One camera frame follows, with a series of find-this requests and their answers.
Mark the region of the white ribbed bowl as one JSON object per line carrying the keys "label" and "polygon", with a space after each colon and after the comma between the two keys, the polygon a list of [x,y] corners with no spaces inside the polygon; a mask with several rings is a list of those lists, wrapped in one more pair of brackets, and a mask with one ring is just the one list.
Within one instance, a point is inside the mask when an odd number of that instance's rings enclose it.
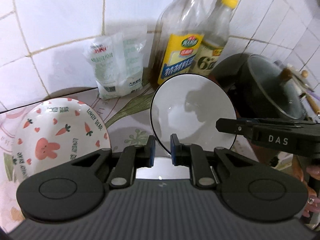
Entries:
{"label": "white ribbed bowl", "polygon": [[189,179],[189,168],[174,166],[170,158],[155,157],[153,167],[142,167],[136,170],[137,179],[175,180]]}
{"label": "white ribbed bowl", "polygon": [[151,101],[153,134],[167,153],[172,134],[183,144],[196,144],[207,151],[216,147],[232,148],[236,136],[216,129],[220,118],[236,119],[231,100],[219,85],[197,74],[168,79],[155,91]]}

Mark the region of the pink bunny plate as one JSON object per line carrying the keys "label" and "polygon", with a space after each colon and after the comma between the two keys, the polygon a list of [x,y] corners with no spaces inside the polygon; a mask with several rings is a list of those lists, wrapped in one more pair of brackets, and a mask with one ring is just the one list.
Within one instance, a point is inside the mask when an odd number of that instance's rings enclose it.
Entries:
{"label": "pink bunny plate", "polygon": [[12,162],[19,182],[111,146],[102,118],[89,105],[71,98],[34,107],[17,128]]}

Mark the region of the black pot with lid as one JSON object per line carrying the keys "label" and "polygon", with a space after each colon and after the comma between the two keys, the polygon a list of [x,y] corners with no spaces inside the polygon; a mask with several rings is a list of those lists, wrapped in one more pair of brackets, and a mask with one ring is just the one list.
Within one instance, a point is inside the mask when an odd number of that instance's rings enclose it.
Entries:
{"label": "black pot with lid", "polygon": [[218,63],[209,76],[226,90],[241,118],[304,120],[306,110],[293,80],[282,72],[264,56],[234,54]]}

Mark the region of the small pot with lid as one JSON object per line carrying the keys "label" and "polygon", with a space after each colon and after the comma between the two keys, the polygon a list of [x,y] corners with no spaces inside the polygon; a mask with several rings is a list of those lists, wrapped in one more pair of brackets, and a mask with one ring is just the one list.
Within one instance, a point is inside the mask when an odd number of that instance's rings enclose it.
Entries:
{"label": "small pot with lid", "polygon": [[293,65],[287,64],[286,66],[279,60],[274,61],[274,63],[281,69],[279,74],[279,80],[282,85],[292,80],[296,86],[302,91],[300,97],[306,98],[309,106],[319,118],[319,105],[316,100],[319,102],[319,95],[317,95],[313,88],[311,88],[310,82],[306,79],[309,75],[307,70],[299,72],[295,70]]}

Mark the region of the floral table cloth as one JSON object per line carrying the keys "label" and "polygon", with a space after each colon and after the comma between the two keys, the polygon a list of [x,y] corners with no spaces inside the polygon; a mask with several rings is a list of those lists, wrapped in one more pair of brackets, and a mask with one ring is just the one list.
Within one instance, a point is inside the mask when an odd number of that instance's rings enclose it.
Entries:
{"label": "floral table cloth", "polygon": [[[141,145],[151,134],[149,109],[153,96],[150,86],[120,99],[102,101],[97,90],[72,95],[89,104],[105,121],[114,150]],[[222,214],[222,207],[207,197],[200,197],[200,206],[171,213],[174,202],[168,195],[168,174],[158,176],[157,195],[165,204],[157,205],[146,198],[130,198],[130,203],[146,203],[151,211],[142,210],[138,218],[125,210],[109,208],[92,222],[82,221],[74,229],[59,232],[56,226],[38,229],[27,223],[16,201],[18,181],[13,171],[11,151],[16,130],[32,106],[1,112],[1,229],[12,239],[287,239],[291,229],[287,223],[279,227],[231,221]]]}

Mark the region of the yellow cap vinegar bottle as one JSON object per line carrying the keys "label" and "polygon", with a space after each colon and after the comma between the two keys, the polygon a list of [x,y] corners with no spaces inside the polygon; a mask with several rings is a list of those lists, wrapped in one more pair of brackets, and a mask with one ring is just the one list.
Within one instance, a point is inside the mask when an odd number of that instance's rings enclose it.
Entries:
{"label": "yellow cap vinegar bottle", "polygon": [[229,25],[238,0],[217,0],[216,7],[201,23],[204,37],[189,72],[208,76],[218,61],[229,38]]}

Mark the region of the yellow label oil bottle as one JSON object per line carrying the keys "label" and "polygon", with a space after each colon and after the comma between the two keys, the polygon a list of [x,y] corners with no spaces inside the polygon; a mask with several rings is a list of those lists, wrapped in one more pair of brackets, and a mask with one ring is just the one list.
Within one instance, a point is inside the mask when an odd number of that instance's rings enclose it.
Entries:
{"label": "yellow label oil bottle", "polygon": [[189,72],[204,37],[200,24],[205,16],[203,0],[175,0],[163,11],[156,24],[149,61],[153,88]]}

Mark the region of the white salt bag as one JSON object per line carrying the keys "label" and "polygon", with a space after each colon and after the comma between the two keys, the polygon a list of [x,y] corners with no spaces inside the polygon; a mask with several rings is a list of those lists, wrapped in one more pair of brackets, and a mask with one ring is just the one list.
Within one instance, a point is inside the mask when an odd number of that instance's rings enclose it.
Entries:
{"label": "white salt bag", "polygon": [[146,36],[147,26],[139,25],[97,37],[89,44],[84,56],[93,68],[99,98],[119,98],[143,87]]}

